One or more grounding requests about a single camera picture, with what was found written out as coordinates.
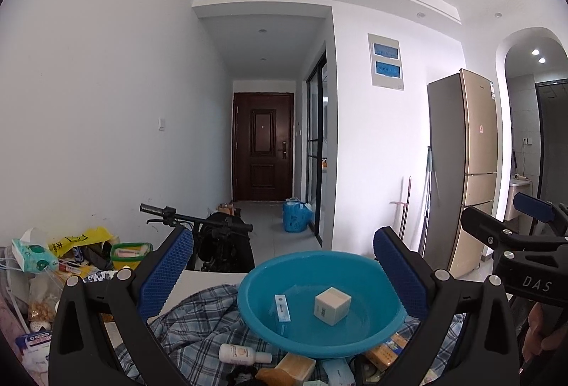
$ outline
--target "human hand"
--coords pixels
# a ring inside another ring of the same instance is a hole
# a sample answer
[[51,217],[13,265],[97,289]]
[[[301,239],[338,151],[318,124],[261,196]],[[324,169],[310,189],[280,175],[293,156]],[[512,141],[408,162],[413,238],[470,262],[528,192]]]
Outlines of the human hand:
[[542,351],[552,351],[558,348],[568,331],[568,325],[564,324],[550,336],[543,338],[541,330],[544,325],[544,315],[540,303],[536,303],[530,310],[528,322],[529,329],[526,332],[523,344],[525,362],[531,360],[535,355],[540,355]]

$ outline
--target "blue gripper pad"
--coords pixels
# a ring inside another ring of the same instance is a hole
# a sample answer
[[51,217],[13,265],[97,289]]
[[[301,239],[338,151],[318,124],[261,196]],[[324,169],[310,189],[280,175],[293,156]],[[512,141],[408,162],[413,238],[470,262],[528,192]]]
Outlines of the blue gripper pad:
[[513,198],[513,206],[521,213],[532,216],[540,222],[551,222],[555,218],[555,213],[549,204],[522,192]]
[[426,288],[384,228],[375,232],[373,250],[408,315],[420,321],[426,320],[428,317]]
[[137,308],[142,320],[160,314],[192,253],[193,234],[184,228],[140,286]]

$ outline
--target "plaid cloth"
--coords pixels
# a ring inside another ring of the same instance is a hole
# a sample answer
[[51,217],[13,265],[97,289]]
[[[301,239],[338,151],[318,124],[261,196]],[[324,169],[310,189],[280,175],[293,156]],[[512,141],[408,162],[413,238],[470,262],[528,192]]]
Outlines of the plaid cloth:
[[[454,316],[432,366],[435,373],[441,374],[444,370],[463,320],[462,314]],[[409,340],[418,325],[417,319],[407,317],[398,330],[399,334]],[[219,348],[223,343],[240,344],[256,351],[272,353],[272,364],[255,364],[257,368],[275,367],[286,355],[284,351],[260,339],[246,326],[237,308],[236,286],[212,287],[185,298],[170,312],[155,319],[150,327],[164,351],[192,386],[226,384],[226,375],[235,366],[219,361]],[[116,348],[116,354],[124,372],[143,384],[124,344]],[[327,382],[327,375],[319,362],[310,380]]]

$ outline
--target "plastic basin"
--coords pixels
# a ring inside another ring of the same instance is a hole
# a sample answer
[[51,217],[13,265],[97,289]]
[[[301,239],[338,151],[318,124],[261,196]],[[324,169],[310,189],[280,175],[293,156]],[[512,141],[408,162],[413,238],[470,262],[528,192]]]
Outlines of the plastic basin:
[[[349,314],[334,326],[313,315],[316,295],[335,287],[351,295]],[[275,294],[285,294],[291,322],[276,333]],[[237,298],[243,320],[269,344],[313,359],[363,353],[387,340],[406,311],[381,268],[370,258],[342,252],[300,252],[252,270]]]

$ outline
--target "bottle cap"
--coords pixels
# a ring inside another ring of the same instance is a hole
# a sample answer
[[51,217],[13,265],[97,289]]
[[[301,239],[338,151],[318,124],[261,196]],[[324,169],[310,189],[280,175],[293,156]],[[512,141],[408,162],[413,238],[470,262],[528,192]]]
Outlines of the bottle cap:
[[271,353],[256,353],[255,362],[259,364],[269,364],[272,362]]

